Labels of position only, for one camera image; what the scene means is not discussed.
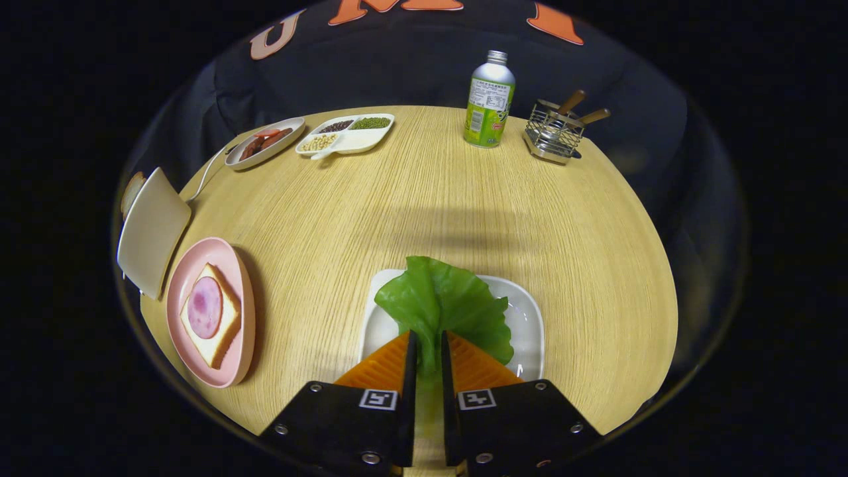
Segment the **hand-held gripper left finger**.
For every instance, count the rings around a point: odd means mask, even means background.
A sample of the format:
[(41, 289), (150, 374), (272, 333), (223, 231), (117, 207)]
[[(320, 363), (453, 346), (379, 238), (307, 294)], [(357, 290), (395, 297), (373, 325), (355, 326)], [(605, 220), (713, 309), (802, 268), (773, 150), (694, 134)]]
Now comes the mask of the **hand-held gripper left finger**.
[(401, 476), (414, 453), (418, 339), (391, 339), (333, 383), (310, 381), (260, 435), (319, 476)]

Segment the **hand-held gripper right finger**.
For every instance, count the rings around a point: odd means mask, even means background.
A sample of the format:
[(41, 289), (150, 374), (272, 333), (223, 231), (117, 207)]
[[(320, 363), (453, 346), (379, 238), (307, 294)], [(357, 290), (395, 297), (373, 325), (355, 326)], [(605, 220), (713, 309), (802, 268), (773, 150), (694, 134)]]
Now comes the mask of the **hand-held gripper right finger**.
[(445, 456), (458, 476), (555, 476), (605, 438), (551, 381), (525, 381), (442, 335)]

